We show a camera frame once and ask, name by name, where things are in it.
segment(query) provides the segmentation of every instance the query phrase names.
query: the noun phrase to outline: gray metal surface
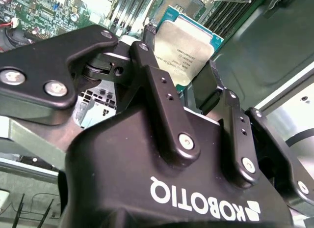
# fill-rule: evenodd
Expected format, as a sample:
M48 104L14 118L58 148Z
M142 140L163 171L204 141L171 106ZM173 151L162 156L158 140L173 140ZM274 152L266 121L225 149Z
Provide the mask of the gray metal surface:
M285 141L299 132L314 128L314 84L286 101L267 118Z
M295 143L290 149L314 179L314 136Z
M73 119L58 126L47 126L20 119L0 116L2 138L22 146L47 163L61 169L65 152L72 140L82 131Z
M34 167L5 158L0 158L0 171L54 184L57 183L58 178L58 173L55 171Z
M314 23L309 23L314 0L293 0L267 11L270 2L260 6L215 57L224 85L237 94L244 109L314 62Z

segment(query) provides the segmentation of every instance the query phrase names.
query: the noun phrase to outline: bolt head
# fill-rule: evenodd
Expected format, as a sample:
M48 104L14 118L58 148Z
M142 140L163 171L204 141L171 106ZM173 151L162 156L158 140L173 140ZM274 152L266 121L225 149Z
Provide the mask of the bolt head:
M25 81L25 76L17 70L7 69L0 72L0 80L5 84L18 86Z
M255 173L255 166L250 159L242 158L242 164L248 172Z
M303 194L306 194L306 195L309 194L309 189L306 187L306 185L302 181L298 181L298 185Z
M148 51L147 45L145 45L145 44L143 44L143 43L139 44L139 47L141 47L141 48L142 48L143 50L145 50L145 51Z
M47 94L55 97L62 97L68 93L68 89L64 84L58 81L52 81L45 84Z
M194 142L190 136L187 134L179 134L179 142L182 145L183 148L186 150L191 150L194 148Z
M102 31L102 35L104 36L104 37L107 37L107 38L109 38L109 39L111 39L113 36L111 35L111 33L109 32L109 31L107 31L107 30L103 30Z

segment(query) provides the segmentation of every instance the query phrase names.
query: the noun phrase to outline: metal sheet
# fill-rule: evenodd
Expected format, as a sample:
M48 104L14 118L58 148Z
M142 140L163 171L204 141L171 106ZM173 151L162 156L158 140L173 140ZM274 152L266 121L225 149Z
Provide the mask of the metal sheet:
M215 56L225 86L238 95L244 109L261 103L298 73L308 75L314 61L314 24L308 22L314 0L293 0L268 12L271 1L266 0Z
M286 141L295 134L314 128L314 84L311 84L267 118Z
M155 37L155 56L175 85L187 86L214 53L208 34L189 22L164 21Z
M41 125L8 117L2 117L2 121L9 122L8 127L2 129L3 132L6 130L8 140L59 169L64 167L65 152L70 143L82 131L72 118L58 126Z
M314 136L295 143L290 149L314 179Z
M15 162L4 158L0 158L0 171L13 173L24 177L30 177L54 184L57 183L58 178L58 173L55 171L34 167L31 165Z

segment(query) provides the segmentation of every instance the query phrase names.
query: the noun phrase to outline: white label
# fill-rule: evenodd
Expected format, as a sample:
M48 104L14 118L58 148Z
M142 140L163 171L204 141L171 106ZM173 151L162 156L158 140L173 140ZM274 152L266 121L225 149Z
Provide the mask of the white label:
M260 220L259 214L261 213L260 205L256 201L248 201L248 207L244 208L234 203L227 202L225 200L218 201L217 198L209 197L206 199L204 195L198 192L194 192L189 197L186 189L180 189L177 191L177 187L172 185L171 190L162 181L157 180L155 177L151 177L153 183L151 184L152 198L158 203L168 203L171 199L173 207L183 209L187 211L195 211L199 214L211 214L214 218L227 221L246 221L246 217L249 221L257 222ZM156 194L156 188L161 187L164 190L165 196L159 197ZM177 203L177 193L181 194L182 202ZM201 201L199 205L196 204L196 200Z

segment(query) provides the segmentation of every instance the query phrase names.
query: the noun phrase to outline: green circuit board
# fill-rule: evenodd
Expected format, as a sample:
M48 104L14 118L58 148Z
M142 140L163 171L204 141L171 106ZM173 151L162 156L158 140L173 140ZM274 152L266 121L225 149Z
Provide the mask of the green circuit board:
M104 2L110 6L113 0ZM57 0L12 0L0 5L0 20L16 17L19 28L46 39L92 24L105 26L108 8L99 12L94 7L83 0L65 0L64 4Z

